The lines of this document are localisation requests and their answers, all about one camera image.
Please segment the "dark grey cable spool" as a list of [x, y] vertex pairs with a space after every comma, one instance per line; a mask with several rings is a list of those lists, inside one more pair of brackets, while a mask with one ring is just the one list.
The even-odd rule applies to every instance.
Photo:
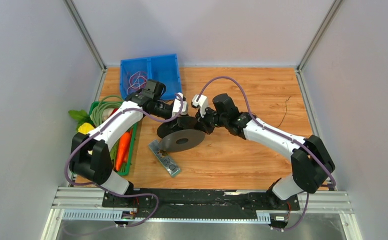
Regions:
[[181, 152], [192, 149], [204, 141], [205, 133], [195, 129], [197, 123], [195, 117], [189, 116], [189, 128], [184, 130], [169, 131], [168, 123], [162, 123], [157, 128], [157, 136], [161, 138], [160, 149], [168, 153]]

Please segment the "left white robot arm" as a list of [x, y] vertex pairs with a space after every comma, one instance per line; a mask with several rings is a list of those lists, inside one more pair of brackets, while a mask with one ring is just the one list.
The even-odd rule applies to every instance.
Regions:
[[130, 182], [114, 171], [110, 150], [124, 133], [144, 117], [167, 123], [185, 111], [186, 102], [180, 92], [174, 94], [172, 104], [162, 102], [165, 90], [163, 83], [150, 79], [144, 88], [129, 94], [116, 112], [98, 127], [87, 134], [75, 134], [71, 154], [65, 164], [66, 180], [74, 184], [69, 177], [69, 172], [72, 172], [115, 195], [115, 201], [120, 206], [131, 206], [135, 195], [128, 190]]

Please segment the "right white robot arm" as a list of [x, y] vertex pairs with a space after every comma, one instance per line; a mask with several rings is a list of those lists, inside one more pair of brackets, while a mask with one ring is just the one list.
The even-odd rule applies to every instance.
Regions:
[[207, 97], [198, 94], [191, 101], [192, 107], [198, 110], [195, 117], [201, 131], [211, 134], [215, 128], [226, 128], [232, 135], [260, 143], [290, 160], [292, 173], [269, 188], [267, 203], [271, 208], [282, 208], [288, 198], [298, 193], [315, 193], [335, 170], [334, 162], [318, 136], [305, 138], [290, 134], [253, 114], [240, 112], [228, 94], [217, 95], [213, 104], [214, 108], [211, 108]]

